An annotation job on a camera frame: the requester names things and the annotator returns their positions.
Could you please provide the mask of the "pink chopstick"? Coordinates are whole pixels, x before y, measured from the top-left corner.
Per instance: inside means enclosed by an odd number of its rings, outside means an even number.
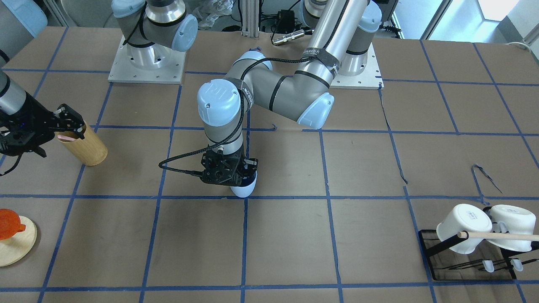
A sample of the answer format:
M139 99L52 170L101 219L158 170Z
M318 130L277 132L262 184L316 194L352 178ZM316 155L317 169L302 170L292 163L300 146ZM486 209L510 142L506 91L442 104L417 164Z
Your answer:
M62 136L62 135L57 135L56 138L59 139L59 140L64 140L64 141L75 141L76 140L75 138L72 138L72 137L69 137L69 136Z

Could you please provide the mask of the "light blue plastic cup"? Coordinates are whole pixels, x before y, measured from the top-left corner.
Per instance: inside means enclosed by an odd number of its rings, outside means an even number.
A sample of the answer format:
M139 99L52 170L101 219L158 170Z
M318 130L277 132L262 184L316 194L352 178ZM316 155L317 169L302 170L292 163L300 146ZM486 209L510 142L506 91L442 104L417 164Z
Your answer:
M245 198L250 196L254 191L257 181L257 173L255 172L251 177L246 177L241 180L241 186L231 186L232 192L235 196Z

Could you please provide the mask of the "orange hanging cup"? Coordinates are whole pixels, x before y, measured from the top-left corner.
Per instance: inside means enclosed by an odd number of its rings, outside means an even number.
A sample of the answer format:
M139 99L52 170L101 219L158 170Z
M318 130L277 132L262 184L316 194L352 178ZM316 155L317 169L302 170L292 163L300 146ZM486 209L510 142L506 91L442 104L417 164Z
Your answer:
M16 233L25 231L19 215L10 209L0 210L0 240L9 239Z

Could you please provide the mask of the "white cup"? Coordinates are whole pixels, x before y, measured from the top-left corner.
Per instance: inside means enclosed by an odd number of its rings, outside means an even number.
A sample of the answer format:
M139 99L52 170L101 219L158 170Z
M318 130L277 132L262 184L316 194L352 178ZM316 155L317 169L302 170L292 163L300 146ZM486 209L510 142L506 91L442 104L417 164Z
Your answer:
M490 209L493 232L533 234L536 216L531 211L511 206L495 205ZM532 250L530 240L489 239L489 243L503 249L526 253Z
M489 216L474 205L460 204L453 207L446 218L438 224L436 234L444 241L461 231L491 232Z

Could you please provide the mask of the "bamboo cylinder holder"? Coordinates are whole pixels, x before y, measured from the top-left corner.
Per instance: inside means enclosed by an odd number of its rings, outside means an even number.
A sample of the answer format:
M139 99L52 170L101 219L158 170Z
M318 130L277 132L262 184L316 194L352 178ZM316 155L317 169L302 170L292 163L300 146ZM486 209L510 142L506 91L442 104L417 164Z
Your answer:
M108 155L108 149L96 135L94 130L85 123L84 139L75 141L58 140L79 161L86 166L94 166L102 163Z

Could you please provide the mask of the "wooden rack dowel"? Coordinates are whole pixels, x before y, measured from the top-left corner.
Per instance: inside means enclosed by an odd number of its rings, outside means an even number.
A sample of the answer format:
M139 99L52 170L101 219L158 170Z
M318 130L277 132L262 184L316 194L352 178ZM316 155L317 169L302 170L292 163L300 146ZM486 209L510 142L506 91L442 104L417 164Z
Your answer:
M510 234L493 232L468 232L461 231L456 234L461 239L507 239L507 240L529 240L539 241L539 235L535 234Z

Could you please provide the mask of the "aluminium frame post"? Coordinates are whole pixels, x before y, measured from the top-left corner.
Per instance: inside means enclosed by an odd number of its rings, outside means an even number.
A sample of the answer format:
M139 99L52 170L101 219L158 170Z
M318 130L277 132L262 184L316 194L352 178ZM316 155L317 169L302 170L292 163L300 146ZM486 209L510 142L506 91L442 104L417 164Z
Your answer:
M254 39L259 38L261 0L239 0L241 19L241 35Z

